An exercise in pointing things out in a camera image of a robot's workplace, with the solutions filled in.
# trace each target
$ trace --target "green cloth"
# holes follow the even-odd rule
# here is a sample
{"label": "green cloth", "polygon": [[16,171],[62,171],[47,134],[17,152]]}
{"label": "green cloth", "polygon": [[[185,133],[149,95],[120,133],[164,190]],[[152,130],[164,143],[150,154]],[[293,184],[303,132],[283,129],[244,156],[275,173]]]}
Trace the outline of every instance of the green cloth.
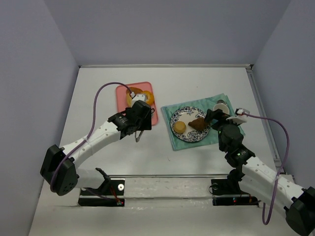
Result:
{"label": "green cloth", "polygon": [[[175,111],[177,111],[181,107],[186,107],[186,106],[197,107],[197,108],[203,110],[205,113],[207,113],[207,110],[213,109],[213,107],[216,105],[217,101],[220,99],[222,99],[223,101],[226,102],[226,104],[230,110],[230,114],[234,114],[234,110],[233,110],[233,107],[231,105],[231,102],[228,99],[228,97],[226,95],[224,95],[224,93],[221,93],[221,94],[213,96],[213,97],[203,98],[200,100],[195,100],[195,101],[184,102],[184,103],[180,103],[180,104],[161,107],[161,110],[162,110],[164,120],[165,120],[166,125],[167,125],[168,133],[169,133],[169,136],[171,138],[171,143],[172,143],[172,147],[173,147],[174,151],[187,149],[187,148],[194,148],[194,147],[199,147],[199,146],[204,146],[204,145],[209,145],[209,144],[216,144],[219,142],[218,141],[218,132],[216,130],[213,130],[213,129],[210,129],[210,132],[207,135],[207,137],[204,138],[203,140],[199,141],[199,142],[188,143],[188,142],[185,142],[183,140],[180,140],[179,138],[177,138],[173,134],[173,132],[171,130],[171,126],[170,126],[170,120],[171,120],[171,117]],[[245,135],[245,133],[241,127],[240,127],[240,130],[241,130],[241,133],[243,135]]]}

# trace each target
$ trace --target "white cup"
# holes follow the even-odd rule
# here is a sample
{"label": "white cup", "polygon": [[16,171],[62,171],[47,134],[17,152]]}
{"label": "white cup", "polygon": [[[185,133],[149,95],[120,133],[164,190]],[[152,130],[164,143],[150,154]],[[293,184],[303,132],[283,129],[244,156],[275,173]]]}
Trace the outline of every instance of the white cup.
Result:
{"label": "white cup", "polygon": [[223,103],[218,103],[218,104],[216,104],[214,107],[213,107],[213,110],[215,111],[215,110],[217,110],[217,109],[221,109],[225,114],[230,114],[230,110],[229,110],[229,108],[225,105],[225,104],[223,104]]}

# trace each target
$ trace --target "pink plastic container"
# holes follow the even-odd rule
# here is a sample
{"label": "pink plastic container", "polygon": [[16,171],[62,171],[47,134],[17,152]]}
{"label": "pink plastic container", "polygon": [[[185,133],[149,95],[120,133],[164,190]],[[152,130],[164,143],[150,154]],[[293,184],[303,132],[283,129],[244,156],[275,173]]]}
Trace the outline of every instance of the pink plastic container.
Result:
{"label": "pink plastic container", "polygon": [[[152,85],[149,82],[140,82],[135,84],[129,84],[128,87],[136,87],[143,91],[150,91],[153,93]],[[124,86],[119,85],[116,88],[116,100],[117,100],[117,110],[118,112],[122,112],[128,107],[127,101],[126,101],[126,88]],[[156,102],[154,101],[153,105],[151,106],[155,109],[155,112],[153,113],[152,117],[152,125],[156,125],[158,123],[158,113],[157,113],[157,107]]]}

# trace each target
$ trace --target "wall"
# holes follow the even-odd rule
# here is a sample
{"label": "wall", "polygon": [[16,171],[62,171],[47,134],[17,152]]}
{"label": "wall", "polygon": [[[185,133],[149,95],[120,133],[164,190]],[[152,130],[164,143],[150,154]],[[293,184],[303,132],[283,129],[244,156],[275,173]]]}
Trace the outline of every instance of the wall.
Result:
{"label": "wall", "polygon": [[0,235],[28,235],[77,64],[42,0],[0,1]]}
{"label": "wall", "polygon": [[254,63],[290,0],[45,0],[84,64]]}
{"label": "wall", "polygon": [[[290,135],[286,170],[304,186],[315,185],[315,1],[292,0],[254,66],[258,90],[269,117]],[[272,124],[280,155],[285,136]]]}

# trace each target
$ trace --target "patterned plate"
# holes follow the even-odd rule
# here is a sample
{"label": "patterned plate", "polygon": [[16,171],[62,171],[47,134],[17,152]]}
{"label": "patterned plate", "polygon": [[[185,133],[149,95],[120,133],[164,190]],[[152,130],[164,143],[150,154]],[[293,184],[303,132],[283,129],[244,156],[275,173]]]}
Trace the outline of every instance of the patterned plate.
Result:
{"label": "patterned plate", "polygon": [[[170,125],[175,136],[186,142],[198,142],[203,140],[208,135],[210,126],[203,131],[197,131],[188,125],[189,122],[198,117],[206,117],[206,114],[196,107],[182,107],[174,112],[171,117]],[[183,134],[176,133],[173,129],[174,124],[178,121],[182,121],[186,125],[186,131]]]}

